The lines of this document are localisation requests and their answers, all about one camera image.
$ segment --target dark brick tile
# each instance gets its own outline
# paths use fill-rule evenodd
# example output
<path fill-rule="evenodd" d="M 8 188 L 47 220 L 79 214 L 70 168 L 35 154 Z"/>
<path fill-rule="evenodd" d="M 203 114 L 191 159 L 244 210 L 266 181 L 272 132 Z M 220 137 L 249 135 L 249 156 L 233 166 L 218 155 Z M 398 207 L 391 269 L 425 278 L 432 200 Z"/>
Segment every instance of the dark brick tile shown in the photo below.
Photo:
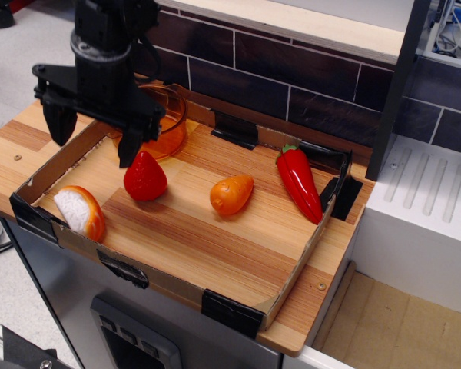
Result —
<path fill-rule="evenodd" d="M 167 84 L 177 83 L 185 88 L 190 87 L 187 73 L 187 57 L 173 52 L 158 49 L 161 57 L 161 70 L 157 79 Z M 152 76 L 156 71 L 155 60 L 147 49 L 137 44 L 132 53 L 134 70 L 146 76 Z"/>
<path fill-rule="evenodd" d="M 285 119 L 288 87 L 233 69 L 190 59 L 191 89 Z"/>
<path fill-rule="evenodd" d="M 362 65 L 355 93 L 355 102 L 366 108 L 382 111 L 390 90 L 393 73 L 384 69 Z"/>
<path fill-rule="evenodd" d="M 444 110 L 433 144 L 461 152 L 461 114 Z"/>
<path fill-rule="evenodd" d="M 194 14 L 194 13 L 190 13 L 190 12 L 181 12 L 181 15 L 183 15 L 185 17 L 189 17 L 189 18 L 199 19 L 199 20 L 204 21 L 204 22 L 213 23 L 215 25 L 221 25 L 223 27 L 232 28 L 232 29 L 235 29 L 235 30 L 238 30 L 238 31 L 242 31 L 242 32 L 246 32 L 246 33 L 252 33 L 254 35 L 260 35 L 260 36 L 267 37 L 267 38 L 272 38 L 272 39 L 277 40 L 277 41 L 282 41 L 282 42 L 290 42 L 291 41 L 290 38 L 287 38 L 287 37 L 274 35 L 274 34 L 268 33 L 268 32 L 258 31 L 256 29 L 244 27 L 243 25 L 235 25 L 235 24 L 230 23 L 230 22 L 221 21 L 220 19 L 209 18 L 209 17 L 205 17 L 203 15 L 198 15 L 198 14 Z"/>
<path fill-rule="evenodd" d="M 229 29 L 160 13 L 159 26 L 147 32 L 152 44 L 210 62 L 233 66 L 233 32 Z"/>
<path fill-rule="evenodd" d="M 393 132 L 429 143 L 439 119 L 441 108 L 403 98 Z"/>
<path fill-rule="evenodd" d="M 382 62 L 382 61 L 376 61 L 376 60 L 365 58 L 365 57 L 362 57 L 362 56 L 348 54 L 346 52 L 339 52 L 337 50 L 332 50 L 330 48 L 323 48 L 321 46 L 308 44 L 307 42 L 302 42 L 302 41 L 298 41 L 298 40 L 292 40 L 292 44 L 297 45 L 297 46 L 302 46 L 303 48 L 309 48 L 311 50 L 315 50 L 315 51 L 318 51 L 318 52 L 325 52 L 327 54 L 331 54 L 333 56 L 338 56 L 340 58 L 346 58 L 346 59 L 350 59 L 350 60 L 353 60 L 353 61 L 356 61 L 356 62 L 362 62 L 362 63 L 368 64 L 368 65 L 373 65 L 373 66 L 376 66 L 376 67 L 379 67 L 379 68 L 385 68 L 385 69 L 388 69 L 388 70 L 391 70 L 391 71 L 394 71 L 394 68 L 395 68 L 395 65 L 391 65 L 391 64 L 388 64 L 388 63 L 385 63 L 385 62 Z"/>
<path fill-rule="evenodd" d="M 292 88 L 289 121 L 372 147 L 381 114 Z"/>
<path fill-rule="evenodd" d="M 236 32 L 236 68 L 352 101 L 359 64 Z"/>
<path fill-rule="evenodd" d="M 461 111 L 461 68 L 420 58 L 410 97 Z"/>
<path fill-rule="evenodd" d="M 168 13 L 174 13 L 174 14 L 178 14 L 178 13 L 179 13 L 179 10 L 174 9 L 174 8 L 169 8 L 168 6 L 161 6 L 161 10 L 162 10 L 163 12 L 168 12 Z"/>

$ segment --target glass bowl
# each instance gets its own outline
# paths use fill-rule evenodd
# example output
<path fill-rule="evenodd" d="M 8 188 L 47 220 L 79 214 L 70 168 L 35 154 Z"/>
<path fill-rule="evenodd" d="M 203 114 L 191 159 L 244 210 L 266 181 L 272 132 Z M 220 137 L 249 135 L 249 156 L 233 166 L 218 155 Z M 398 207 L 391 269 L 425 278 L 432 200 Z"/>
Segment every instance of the glass bowl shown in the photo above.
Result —
<path fill-rule="evenodd" d="M 157 141 L 144 142 L 140 150 L 148 151 L 157 159 L 175 154 L 187 138 L 187 102 L 177 91 L 177 86 L 140 85 L 139 88 L 166 109 L 161 119 L 161 133 Z M 116 148 L 121 136 L 113 140 Z"/>

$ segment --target wood grain surface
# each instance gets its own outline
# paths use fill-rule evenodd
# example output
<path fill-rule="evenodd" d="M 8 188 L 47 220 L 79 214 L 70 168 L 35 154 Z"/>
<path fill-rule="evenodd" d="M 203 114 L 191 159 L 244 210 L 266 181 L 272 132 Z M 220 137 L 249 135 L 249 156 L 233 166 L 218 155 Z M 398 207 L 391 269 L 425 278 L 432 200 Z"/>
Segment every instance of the wood grain surface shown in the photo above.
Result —
<path fill-rule="evenodd" d="M 75 134 L 91 122 L 80 116 Z M 262 146 L 248 151 L 215 138 L 209 127 L 192 121 L 188 128 L 191 134 L 183 148 L 161 161 L 169 187 L 156 201 L 131 200 L 123 187 L 124 169 L 118 167 L 116 149 L 106 138 L 37 204 L 61 217 L 52 196 L 64 185 L 86 187 L 106 217 L 101 242 L 107 248 L 259 307 L 283 286 L 315 226 L 283 187 L 274 163 L 276 151 Z M 8 198 L 58 149 L 38 102 L 0 130 L 2 217 L 14 219 Z M 241 173 L 254 177 L 251 198 L 243 211 L 222 218 L 210 205 L 209 191 L 220 179 Z M 331 175 L 314 171 L 314 177 L 321 191 Z M 300 353 L 372 191 L 373 184 L 363 181 L 347 221 L 330 219 L 274 322 L 259 332 L 259 342 L 291 356 Z M 318 288 L 320 284 L 326 289 Z"/>

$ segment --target screw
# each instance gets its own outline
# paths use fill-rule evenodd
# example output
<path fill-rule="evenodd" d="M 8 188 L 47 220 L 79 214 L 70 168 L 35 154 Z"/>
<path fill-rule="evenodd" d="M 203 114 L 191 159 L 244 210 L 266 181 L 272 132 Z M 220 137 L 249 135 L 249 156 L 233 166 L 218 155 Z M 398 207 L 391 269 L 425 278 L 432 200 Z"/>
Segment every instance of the screw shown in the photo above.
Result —
<path fill-rule="evenodd" d="M 53 363 L 50 360 L 44 360 L 41 365 L 39 365 L 39 369 L 52 369 Z"/>

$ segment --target toy food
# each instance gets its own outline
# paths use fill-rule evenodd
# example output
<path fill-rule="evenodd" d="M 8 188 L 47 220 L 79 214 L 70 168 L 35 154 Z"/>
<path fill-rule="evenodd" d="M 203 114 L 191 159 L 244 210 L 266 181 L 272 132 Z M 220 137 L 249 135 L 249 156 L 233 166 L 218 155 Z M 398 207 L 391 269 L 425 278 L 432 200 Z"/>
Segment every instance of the toy food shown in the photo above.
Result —
<path fill-rule="evenodd" d="M 293 145 L 285 145 L 278 154 L 277 167 L 297 207 L 314 224 L 319 224 L 323 209 L 306 154 Z"/>
<path fill-rule="evenodd" d="M 250 175 L 236 175 L 216 183 L 210 191 L 210 203 L 221 215 L 237 213 L 246 204 L 253 191 Z"/>
<path fill-rule="evenodd" d="M 155 200 L 167 189 L 167 177 L 154 157 L 140 151 L 124 174 L 124 188 L 136 201 Z"/>
<path fill-rule="evenodd" d="M 71 230 L 99 241 L 105 229 L 104 215 L 89 191 L 80 186 L 66 186 L 53 199 Z"/>

